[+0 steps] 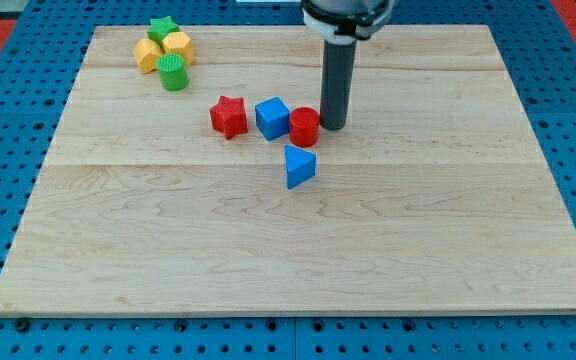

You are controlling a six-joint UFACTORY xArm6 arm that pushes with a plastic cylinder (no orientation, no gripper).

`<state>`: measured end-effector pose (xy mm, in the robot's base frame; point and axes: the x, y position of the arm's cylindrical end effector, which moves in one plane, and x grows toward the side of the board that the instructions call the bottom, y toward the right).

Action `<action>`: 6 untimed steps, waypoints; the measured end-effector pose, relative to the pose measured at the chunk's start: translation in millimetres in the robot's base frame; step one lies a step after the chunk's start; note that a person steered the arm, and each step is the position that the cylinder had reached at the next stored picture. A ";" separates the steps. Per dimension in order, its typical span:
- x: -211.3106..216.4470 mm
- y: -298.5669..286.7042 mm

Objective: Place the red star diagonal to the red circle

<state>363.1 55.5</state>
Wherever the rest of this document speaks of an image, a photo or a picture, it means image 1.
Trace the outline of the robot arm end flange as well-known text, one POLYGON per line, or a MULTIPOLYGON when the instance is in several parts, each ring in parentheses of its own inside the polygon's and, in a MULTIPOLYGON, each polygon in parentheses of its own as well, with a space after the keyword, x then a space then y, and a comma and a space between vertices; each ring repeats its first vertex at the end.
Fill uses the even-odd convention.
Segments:
POLYGON ((325 41, 349 45, 389 23, 398 0, 302 0, 304 24, 325 41))

